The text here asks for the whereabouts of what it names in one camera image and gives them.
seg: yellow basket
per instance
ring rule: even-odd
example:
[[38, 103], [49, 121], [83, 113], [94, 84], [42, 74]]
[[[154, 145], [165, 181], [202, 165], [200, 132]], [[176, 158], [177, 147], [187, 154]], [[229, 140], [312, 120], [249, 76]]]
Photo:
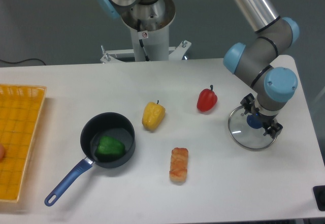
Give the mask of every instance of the yellow basket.
[[46, 87], [0, 84], [0, 201], [17, 202]]

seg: blue pan handle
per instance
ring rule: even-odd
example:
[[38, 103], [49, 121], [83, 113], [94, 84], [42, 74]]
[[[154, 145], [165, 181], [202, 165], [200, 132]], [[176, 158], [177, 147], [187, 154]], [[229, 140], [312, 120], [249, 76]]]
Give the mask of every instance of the blue pan handle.
[[52, 206], [63, 195], [63, 193], [70, 187], [70, 185], [85, 171], [92, 167], [93, 161], [82, 159], [75, 167], [67, 174], [67, 176], [56, 186], [56, 188], [46, 197], [44, 203], [46, 206]]

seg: bread roll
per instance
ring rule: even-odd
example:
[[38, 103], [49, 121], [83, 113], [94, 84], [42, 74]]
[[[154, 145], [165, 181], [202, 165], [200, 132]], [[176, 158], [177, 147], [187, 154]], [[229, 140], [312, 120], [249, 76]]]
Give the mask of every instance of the bread roll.
[[185, 182], [187, 177], [188, 150], [175, 148], [172, 150], [169, 178], [174, 182]]

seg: gray wall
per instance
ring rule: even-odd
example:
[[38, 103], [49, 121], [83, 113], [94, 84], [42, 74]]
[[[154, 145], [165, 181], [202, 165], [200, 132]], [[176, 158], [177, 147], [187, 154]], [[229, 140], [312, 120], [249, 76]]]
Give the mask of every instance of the gray wall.
[[[325, 0], [271, 0], [281, 16], [293, 18], [301, 36], [286, 54], [297, 63], [322, 154], [325, 155]], [[233, 0], [174, 0], [170, 45], [192, 42], [192, 59], [220, 58], [255, 34]], [[98, 63], [100, 45], [130, 49], [127, 28], [110, 20], [96, 0], [0, 0], [0, 59], [40, 58], [48, 65]], [[20, 66], [36, 66], [31, 61]], [[0, 67], [11, 66], [0, 62]]]

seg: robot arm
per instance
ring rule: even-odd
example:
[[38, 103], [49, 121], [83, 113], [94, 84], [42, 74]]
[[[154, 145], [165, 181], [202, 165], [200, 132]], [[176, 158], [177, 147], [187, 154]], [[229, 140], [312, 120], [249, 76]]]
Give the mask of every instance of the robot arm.
[[[250, 46], [235, 44], [224, 56], [223, 63], [229, 71], [257, 93], [256, 98], [252, 94], [246, 96], [241, 104], [245, 108], [245, 113], [251, 113], [251, 122], [254, 126], [258, 122], [260, 128], [265, 129], [265, 135], [269, 134], [274, 139], [282, 130], [275, 117], [294, 95], [298, 80], [290, 69], [273, 68], [270, 63], [296, 41], [299, 27], [290, 18], [281, 18], [269, 0], [235, 1], [257, 34], [257, 39]], [[99, 0], [99, 2], [107, 14], [112, 17], [121, 15], [131, 32], [132, 29], [135, 30], [134, 34], [132, 32], [132, 40], [136, 60], [137, 56], [138, 60], [144, 60], [144, 55], [147, 57], [144, 46], [148, 48], [152, 60], [168, 58], [168, 25], [175, 16], [175, 7], [171, 0]], [[137, 32], [144, 30], [152, 32], [151, 37], [157, 35], [154, 31], [160, 30], [160, 37], [155, 37], [151, 41], [142, 41], [140, 38], [139, 42]], [[163, 55], [160, 54], [162, 50], [166, 50]]]
[[233, 74], [251, 87], [241, 104], [254, 121], [261, 122], [265, 135], [275, 138], [282, 126], [274, 121], [280, 109], [294, 95], [296, 75], [286, 68], [273, 68], [270, 63], [290, 47], [299, 36], [298, 25], [281, 18], [269, 0], [235, 0], [257, 39], [250, 46], [235, 44], [224, 56], [223, 63]]

